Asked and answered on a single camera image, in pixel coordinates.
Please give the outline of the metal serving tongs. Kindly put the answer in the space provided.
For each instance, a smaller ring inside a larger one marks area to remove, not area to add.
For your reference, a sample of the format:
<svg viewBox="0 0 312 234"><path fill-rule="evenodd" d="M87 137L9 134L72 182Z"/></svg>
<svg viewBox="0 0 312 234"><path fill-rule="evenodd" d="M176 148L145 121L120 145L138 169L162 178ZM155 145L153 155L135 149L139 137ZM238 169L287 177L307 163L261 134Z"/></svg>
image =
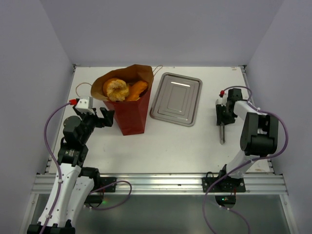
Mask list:
<svg viewBox="0 0 312 234"><path fill-rule="evenodd" d="M221 123L219 125L219 140L220 144L223 145L225 143L225 125Z"/></svg>

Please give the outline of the red paper bag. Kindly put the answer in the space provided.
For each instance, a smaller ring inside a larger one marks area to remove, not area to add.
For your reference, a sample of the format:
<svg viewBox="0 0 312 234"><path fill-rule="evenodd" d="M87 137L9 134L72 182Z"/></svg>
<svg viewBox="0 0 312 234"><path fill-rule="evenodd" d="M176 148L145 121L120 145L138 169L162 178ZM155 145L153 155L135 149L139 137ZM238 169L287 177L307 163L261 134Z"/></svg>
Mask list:
<svg viewBox="0 0 312 234"><path fill-rule="evenodd" d="M91 84L91 96L103 101L109 110L115 111L117 122L124 136L142 134L145 132L148 106L155 74L151 66L134 64L126 68L112 70L97 78ZM137 101L110 101L103 93L104 83L111 78L119 78L133 86L138 81L148 83L148 88L141 93Z"/></svg>

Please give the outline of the orange twisted bread stick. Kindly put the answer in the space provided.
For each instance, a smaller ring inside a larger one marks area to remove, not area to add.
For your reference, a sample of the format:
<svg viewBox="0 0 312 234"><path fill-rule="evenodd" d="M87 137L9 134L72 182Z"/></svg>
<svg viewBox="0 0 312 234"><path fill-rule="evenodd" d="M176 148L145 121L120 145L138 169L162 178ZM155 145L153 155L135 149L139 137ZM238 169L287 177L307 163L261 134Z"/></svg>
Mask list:
<svg viewBox="0 0 312 234"><path fill-rule="evenodd" d="M141 93L143 93L148 88L148 83L145 81L138 81L129 89L129 95L126 101L137 101L140 98Z"/></svg>

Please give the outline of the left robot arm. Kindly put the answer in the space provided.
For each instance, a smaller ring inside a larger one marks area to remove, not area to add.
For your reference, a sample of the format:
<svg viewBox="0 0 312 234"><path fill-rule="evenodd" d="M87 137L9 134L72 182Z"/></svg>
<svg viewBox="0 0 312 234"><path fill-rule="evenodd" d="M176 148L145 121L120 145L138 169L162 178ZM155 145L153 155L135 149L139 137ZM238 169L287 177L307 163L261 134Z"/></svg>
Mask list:
<svg viewBox="0 0 312 234"><path fill-rule="evenodd" d="M92 191L101 187L97 168L84 167L88 148L86 142L95 128L111 127L113 110L101 107L102 117L96 110L75 110L76 115L68 117L63 125L55 181L36 224L29 225L29 234L73 234L76 221L84 202Z"/></svg>

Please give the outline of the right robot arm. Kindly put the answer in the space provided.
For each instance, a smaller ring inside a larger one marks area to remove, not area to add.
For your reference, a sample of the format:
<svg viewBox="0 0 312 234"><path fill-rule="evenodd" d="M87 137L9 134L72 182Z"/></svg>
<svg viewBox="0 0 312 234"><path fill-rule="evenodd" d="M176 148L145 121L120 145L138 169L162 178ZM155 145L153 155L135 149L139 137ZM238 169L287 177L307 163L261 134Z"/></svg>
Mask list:
<svg viewBox="0 0 312 234"><path fill-rule="evenodd" d="M249 98L243 98L241 89L232 86L221 90L215 103L221 144L225 143L225 126L234 124L238 117L244 121L240 150L218 175L218 188L225 192L234 186L234 180L243 178L253 162L274 154L278 143L278 118L254 107Z"/></svg>

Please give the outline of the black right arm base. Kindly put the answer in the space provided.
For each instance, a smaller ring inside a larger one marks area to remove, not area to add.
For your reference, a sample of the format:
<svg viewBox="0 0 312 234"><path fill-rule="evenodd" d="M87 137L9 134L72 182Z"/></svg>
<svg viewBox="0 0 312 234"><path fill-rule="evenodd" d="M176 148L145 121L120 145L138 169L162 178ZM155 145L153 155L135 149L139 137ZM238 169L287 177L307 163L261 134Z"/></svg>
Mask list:
<svg viewBox="0 0 312 234"><path fill-rule="evenodd" d="M220 177L221 175L215 176L212 172L207 172L201 179L203 192L205 193ZM233 208L236 204L236 194L244 192L246 192L244 179L234 179L230 177L226 177L224 180L214 185L209 191L209 193L223 194L215 195L215 201L219 206L225 208Z"/></svg>

